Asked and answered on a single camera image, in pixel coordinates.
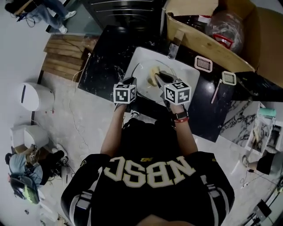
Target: black jersey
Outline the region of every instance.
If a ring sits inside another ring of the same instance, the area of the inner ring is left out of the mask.
[[[160,128],[148,125],[144,125],[147,135],[155,134],[160,139],[156,134]],[[172,138],[171,132],[175,133],[169,130],[167,139]],[[70,214],[69,206],[79,202],[82,189],[89,189],[102,167],[88,206],[91,213],[85,214],[89,218],[85,225],[91,222],[93,226],[134,226],[149,215],[195,226],[221,225],[232,208],[234,192],[214,155],[196,152],[182,156],[176,139],[163,144],[141,142],[141,133],[145,131],[133,131],[124,129],[121,149],[115,158],[93,154],[82,162],[62,196],[66,215],[76,225],[83,225],[78,220],[82,218],[80,204],[76,208],[78,214]]]

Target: sneaker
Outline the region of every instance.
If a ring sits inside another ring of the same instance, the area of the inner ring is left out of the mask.
[[[64,157],[68,156],[68,153],[66,152],[65,148],[63,148],[63,146],[61,144],[56,144],[56,147],[58,149],[58,151],[63,151],[64,152]]]
[[[244,167],[248,167],[249,162],[246,155],[244,155],[242,158],[242,164],[244,165]]]
[[[62,25],[61,27],[59,27],[59,31],[60,31],[62,34],[66,34],[67,31],[68,31],[68,29],[67,29],[64,25]]]
[[[67,19],[73,17],[74,15],[76,15],[76,11],[71,11],[64,17],[64,20],[67,20]]]
[[[140,113],[137,111],[132,111],[131,113],[131,118],[135,118],[138,120],[138,118],[140,117]]]
[[[58,149],[57,149],[57,148],[55,148],[55,147],[54,147],[54,148],[52,148],[51,150],[52,150],[52,153],[53,153],[53,154],[54,154],[54,153],[56,153],[56,152],[58,151]]]

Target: jeans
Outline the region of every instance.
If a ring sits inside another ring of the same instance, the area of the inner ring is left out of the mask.
[[[54,18],[48,11],[48,9],[56,12],[60,18]],[[44,20],[47,24],[55,29],[59,29],[62,26],[63,18],[69,13],[59,0],[43,0],[43,3],[37,6],[28,17],[36,17]]]

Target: wooden pallet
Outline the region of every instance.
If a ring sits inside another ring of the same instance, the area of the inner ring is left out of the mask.
[[[80,71],[83,70],[90,52],[84,43],[83,36],[52,35],[44,49],[47,55],[42,70],[78,82]]]

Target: table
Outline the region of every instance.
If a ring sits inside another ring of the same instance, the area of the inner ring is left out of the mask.
[[[79,88],[113,101],[113,86],[123,79],[136,47],[141,46],[167,55],[169,42],[145,33],[131,33],[121,27],[107,26],[101,34],[81,77]],[[194,66],[198,53],[180,46],[176,60]],[[189,125],[193,134],[216,142],[228,113],[234,86],[220,84],[211,104],[214,91],[224,69],[217,64],[213,71],[200,71],[199,81],[192,98]],[[170,117],[167,109],[157,103],[138,97],[134,110],[157,120]]]

